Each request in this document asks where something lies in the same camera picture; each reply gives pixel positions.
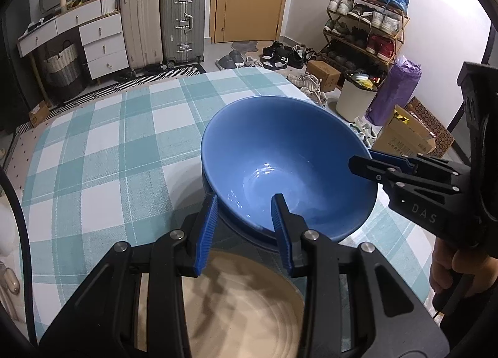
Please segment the right hand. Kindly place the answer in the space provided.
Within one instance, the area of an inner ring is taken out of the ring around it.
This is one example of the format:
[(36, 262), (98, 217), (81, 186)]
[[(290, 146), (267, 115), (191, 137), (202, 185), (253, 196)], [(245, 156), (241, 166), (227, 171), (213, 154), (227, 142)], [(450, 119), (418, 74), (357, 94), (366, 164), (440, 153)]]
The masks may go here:
[(497, 259), (478, 249), (457, 250), (448, 242), (436, 238), (430, 266), (430, 286), (436, 294), (452, 286), (452, 271), (473, 276), (473, 282), (466, 294), (473, 296), (495, 284)]

